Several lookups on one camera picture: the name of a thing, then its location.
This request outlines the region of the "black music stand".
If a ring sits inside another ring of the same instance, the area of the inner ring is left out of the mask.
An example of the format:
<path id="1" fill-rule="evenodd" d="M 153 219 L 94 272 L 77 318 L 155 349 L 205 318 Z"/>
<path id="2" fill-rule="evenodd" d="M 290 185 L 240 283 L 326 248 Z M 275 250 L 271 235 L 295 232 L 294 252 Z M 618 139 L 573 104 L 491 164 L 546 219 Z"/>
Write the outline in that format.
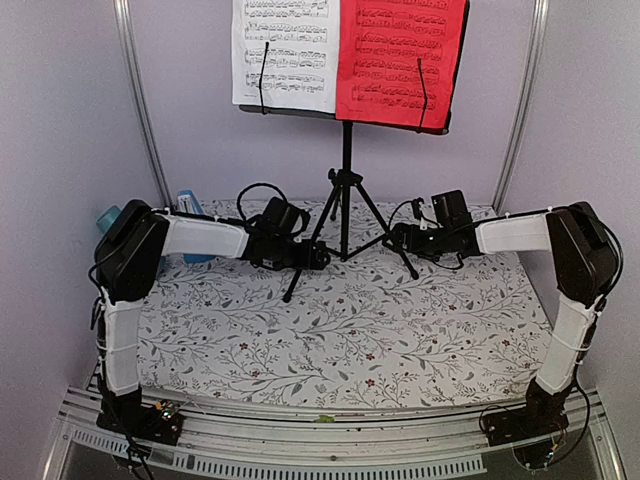
<path id="1" fill-rule="evenodd" d="M 276 108 L 260 108 L 256 106 L 240 105 L 240 109 L 252 111 L 261 115 L 270 114 L 289 114 L 306 117 L 320 117 L 336 119 L 335 112 L 333 114 L 325 114 L 315 111 L 305 110 L 287 110 Z M 353 128 L 358 122 L 341 121 L 343 140 L 342 140 L 342 164 L 337 170 L 333 170 L 329 174 L 332 184 L 332 190 L 327 200 L 323 219 L 339 219 L 343 228 L 350 225 L 351 198 L 353 195 L 364 195 L 365 188 L 360 175 L 355 173 L 352 168 L 352 146 L 353 146 Z"/>

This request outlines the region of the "blue metronome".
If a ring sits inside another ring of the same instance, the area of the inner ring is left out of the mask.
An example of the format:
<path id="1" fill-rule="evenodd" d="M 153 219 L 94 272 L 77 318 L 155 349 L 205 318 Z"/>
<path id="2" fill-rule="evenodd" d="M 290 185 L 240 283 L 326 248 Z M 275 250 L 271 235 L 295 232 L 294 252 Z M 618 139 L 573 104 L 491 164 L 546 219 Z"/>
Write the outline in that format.
<path id="1" fill-rule="evenodd" d="M 196 216 L 204 214 L 200 202 L 191 190 L 182 190 L 178 193 L 176 207 L 179 213 L 194 214 Z M 198 228 L 193 229 L 193 226 L 184 233 L 180 252 L 183 254 L 184 261 L 187 264 L 204 263 L 214 259 L 213 255 L 208 254 L 208 249 L 204 246 L 201 237 L 202 232 Z"/>

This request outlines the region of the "white sheet music paper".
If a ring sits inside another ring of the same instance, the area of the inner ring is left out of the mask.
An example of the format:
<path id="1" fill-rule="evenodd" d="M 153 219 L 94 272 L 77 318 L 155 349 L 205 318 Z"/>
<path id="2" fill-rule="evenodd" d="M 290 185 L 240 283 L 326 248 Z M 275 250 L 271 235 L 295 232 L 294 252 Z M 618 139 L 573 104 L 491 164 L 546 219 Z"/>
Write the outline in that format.
<path id="1" fill-rule="evenodd" d="M 340 16 L 339 1 L 235 1 L 232 103 L 333 114 Z"/>

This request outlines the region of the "red sheet music paper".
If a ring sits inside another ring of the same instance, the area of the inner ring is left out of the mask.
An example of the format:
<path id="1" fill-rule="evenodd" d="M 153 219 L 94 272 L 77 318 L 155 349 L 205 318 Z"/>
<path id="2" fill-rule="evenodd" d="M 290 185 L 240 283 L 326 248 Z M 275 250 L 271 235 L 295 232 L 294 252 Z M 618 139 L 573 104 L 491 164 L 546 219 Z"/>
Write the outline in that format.
<path id="1" fill-rule="evenodd" d="M 443 135 L 468 1 L 343 1 L 336 81 L 341 121 Z"/>

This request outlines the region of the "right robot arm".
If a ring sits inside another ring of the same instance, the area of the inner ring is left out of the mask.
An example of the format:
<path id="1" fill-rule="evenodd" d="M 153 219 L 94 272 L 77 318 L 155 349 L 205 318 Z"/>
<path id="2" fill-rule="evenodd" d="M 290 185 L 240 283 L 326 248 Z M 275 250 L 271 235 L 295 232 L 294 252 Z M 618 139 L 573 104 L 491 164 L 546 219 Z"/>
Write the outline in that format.
<path id="1" fill-rule="evenodd" d="M 517 427 L 537 436 L 562 411 L 576 387 L 597 319 L 619 281 L 623 252 L 613 231 L 586 202 L 485 220 L 474 220 L 464 195 L 455 190 L 432 198 L 436 225 L 397 223 L 389 234 L 393 250 L 436 261 L 504 252 L 551 254 L 559 292 L 552 339 L 526 392 Z"/>

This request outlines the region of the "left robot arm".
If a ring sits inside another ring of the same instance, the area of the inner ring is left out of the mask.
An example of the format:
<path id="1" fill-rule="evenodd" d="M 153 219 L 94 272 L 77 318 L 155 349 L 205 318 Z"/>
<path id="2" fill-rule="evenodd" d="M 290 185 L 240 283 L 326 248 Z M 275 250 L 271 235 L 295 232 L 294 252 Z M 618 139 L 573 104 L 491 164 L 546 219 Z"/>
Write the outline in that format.
<path id="1" fill-rule="evenodd" d="M 308 212 L 273 197 L 252 218 L 220 218 L 154 209 L 129 201 L 94 252 L 89 277 L 99 290 L 95 307 L 103 409 L 128 434 L 148 426 L 137 371 L 138 328 L 145 298 L 162 258 L 204 255 L 236 259 L 270 271 L 322 270 L 330 263 L 325 244 L 299 236 Z"/>

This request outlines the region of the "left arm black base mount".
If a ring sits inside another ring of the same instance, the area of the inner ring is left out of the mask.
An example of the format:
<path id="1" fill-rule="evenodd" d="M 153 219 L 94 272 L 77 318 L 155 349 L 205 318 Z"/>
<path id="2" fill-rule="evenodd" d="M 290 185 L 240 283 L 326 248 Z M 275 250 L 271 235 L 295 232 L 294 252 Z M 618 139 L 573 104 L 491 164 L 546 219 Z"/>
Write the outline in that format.
<path id="1" fill-rule="evenodd" d="M 144 406 L 141 397 L 134 394 L 102 399 L 101 408 L 96 425 L 104 430 L 170 446 L 178 444 L 184 416 L 171 402 Z"/>

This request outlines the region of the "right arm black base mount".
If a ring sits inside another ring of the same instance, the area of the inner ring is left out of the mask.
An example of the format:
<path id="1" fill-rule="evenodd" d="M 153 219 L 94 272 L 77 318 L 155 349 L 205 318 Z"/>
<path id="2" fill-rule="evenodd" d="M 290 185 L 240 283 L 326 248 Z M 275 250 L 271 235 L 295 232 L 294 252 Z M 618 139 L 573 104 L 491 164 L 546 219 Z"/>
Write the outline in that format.
<path id="1" fill-rule="evenodd" d="M 503 407 L 494 413 L 482 414 L 479 426 L 489 445 L 519 442 L 565 430 L 569 421 L 564 407 L 571 388 L 569 385 L 558 393 L 549 394 L 532 380 L 523 407 L 512 410 Z"/>

